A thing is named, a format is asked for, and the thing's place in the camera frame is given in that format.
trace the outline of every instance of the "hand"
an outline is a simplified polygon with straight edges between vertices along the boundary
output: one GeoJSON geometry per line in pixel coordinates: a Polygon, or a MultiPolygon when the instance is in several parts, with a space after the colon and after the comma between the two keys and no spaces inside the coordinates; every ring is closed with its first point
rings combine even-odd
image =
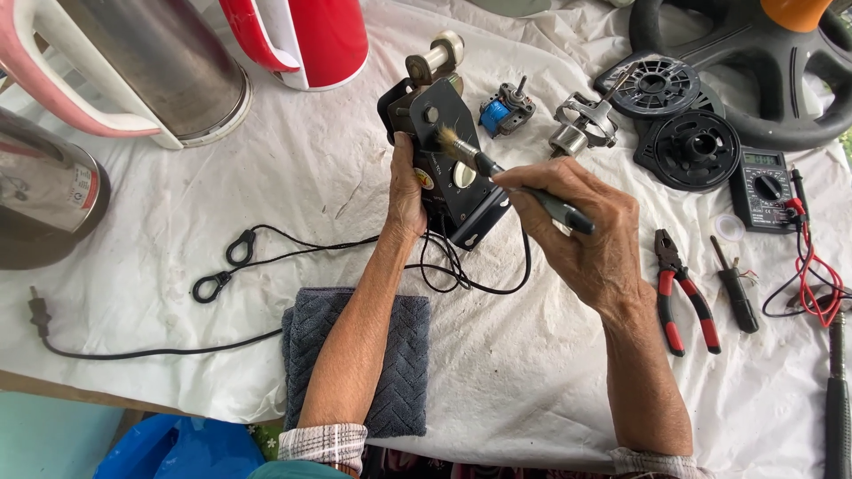
{"type": "Polygon", "coordinates": [[[405,133],[394,133],[394,157],[390,160],[390,199],[385,227],[416,240],[426,231],[426,210],[420,202],[420,180],[414,174],[414,146],[405,133]]]}
{"type": "Polygon", "coordinates": [[[654,290],[642,279],[639,265],[636,199],[602,182],[569,157],[513,168],[493,180],[504,188],[546,189],[595,223],[591,235],[568,236],[532,195],[509,195],[523,228],[541,246],[550,266],[604,320],[619,318],[625,308],[653,305],[654,290]]]}

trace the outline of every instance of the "gray towel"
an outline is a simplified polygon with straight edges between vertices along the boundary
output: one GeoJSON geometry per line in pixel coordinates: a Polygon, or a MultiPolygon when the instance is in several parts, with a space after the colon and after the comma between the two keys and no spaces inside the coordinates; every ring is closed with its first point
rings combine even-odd
{"type": "MultiPolygon", "coordinates": [[[[302,288],[296,294],[296,304],[284,312],[281,327],[287,371],[285,430],[295,428],[299,422],[320,348],[353,291],[353,288],[302,288]]],[[[365,421],[367,437],[426,435],[428,354],[429,299],[397,296],[390,313],[384,368],[365,421]]]]}

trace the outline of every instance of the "orange object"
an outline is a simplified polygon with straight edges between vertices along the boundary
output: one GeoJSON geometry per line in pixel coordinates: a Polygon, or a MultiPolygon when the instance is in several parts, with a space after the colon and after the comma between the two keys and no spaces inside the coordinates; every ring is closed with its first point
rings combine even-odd
{"type": "Polygon", "coordinates": [[[760,0],[763,11],[775,23],[793,32],[812,32],[832,0],[760,0]]]}

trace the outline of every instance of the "plaid sleeve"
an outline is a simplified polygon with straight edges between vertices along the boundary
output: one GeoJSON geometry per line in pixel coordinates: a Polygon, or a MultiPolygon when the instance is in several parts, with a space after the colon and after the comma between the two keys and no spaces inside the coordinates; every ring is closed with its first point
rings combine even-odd
{"type": "Polygon", "coordinates": [[[279,436],[278,460],[301,459],[341,464],[361,474],[367,428],[362,424],[328,424],[291,429],[279,436]]]}
{"type": "Polygon", "coordinates": [[[657,453],[638,453],[627,447],[609,452],[615,465],[616,477],[631,477],[630,473],[656,473],[677,479],[715,479],[711,471],[695,465],[692,456],[667,456],[657,453]]]}

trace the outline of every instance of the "red kettle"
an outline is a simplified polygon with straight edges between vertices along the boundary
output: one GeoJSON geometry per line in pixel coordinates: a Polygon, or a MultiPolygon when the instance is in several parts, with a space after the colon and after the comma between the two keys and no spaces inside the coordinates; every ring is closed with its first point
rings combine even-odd
{"type": "Polygon", "coordinates": [[[358,0],[219,0],[239,46],[285,85],[321,91],[347,83],[367,59],[358,0]]]}

